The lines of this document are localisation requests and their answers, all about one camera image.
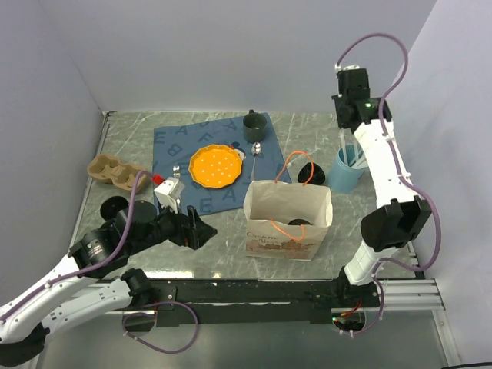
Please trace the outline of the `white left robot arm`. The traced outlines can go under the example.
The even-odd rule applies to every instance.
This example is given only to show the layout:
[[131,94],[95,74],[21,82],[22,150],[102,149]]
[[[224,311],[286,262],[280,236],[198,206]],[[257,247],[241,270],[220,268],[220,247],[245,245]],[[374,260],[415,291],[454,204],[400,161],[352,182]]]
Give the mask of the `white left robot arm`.
[[174,204],[156,208],[135,194],[105,201],[103,225],[73,244],[40,281],[2,306],[3,367],[30,364],[58,334],[108,311],[149,306],[152,283],[143,270],[134,268],[104,288],[73,296],[124,267],[131,256],[165,241],[198,250],[218,233],[193,206],[185,213]]

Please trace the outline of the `cream paper gift bag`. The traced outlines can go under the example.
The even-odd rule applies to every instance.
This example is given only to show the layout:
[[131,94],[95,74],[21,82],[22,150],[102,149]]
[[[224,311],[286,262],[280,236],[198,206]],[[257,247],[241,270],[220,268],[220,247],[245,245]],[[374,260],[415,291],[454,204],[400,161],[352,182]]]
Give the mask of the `cream paper gift bag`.
[[[303,151],[308,163],[314,163]],[[246,217],[245,250],[250,257],[310,261],[333,221],[331,190],[323,185],[258,180],[249,184],[243,203]],[[288,225],[301,218],[311,225]]]

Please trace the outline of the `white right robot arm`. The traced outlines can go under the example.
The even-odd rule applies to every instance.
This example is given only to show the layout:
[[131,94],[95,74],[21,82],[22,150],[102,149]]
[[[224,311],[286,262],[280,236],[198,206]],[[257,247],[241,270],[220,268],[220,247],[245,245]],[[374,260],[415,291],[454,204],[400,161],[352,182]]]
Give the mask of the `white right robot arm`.
[[431,216],[431,207],[410,187],[394,137],[387,102],[371,97],[367,70],[352,65],[335,68],[338,92],[333,95],[340,128],[354,135],[365,156],[376,194],[376,209],[361,220],[361,246],[344,267],[347,280],[336,288],[337,300],[354,306],[362,285],[372,282],[380,259],[413,241]]

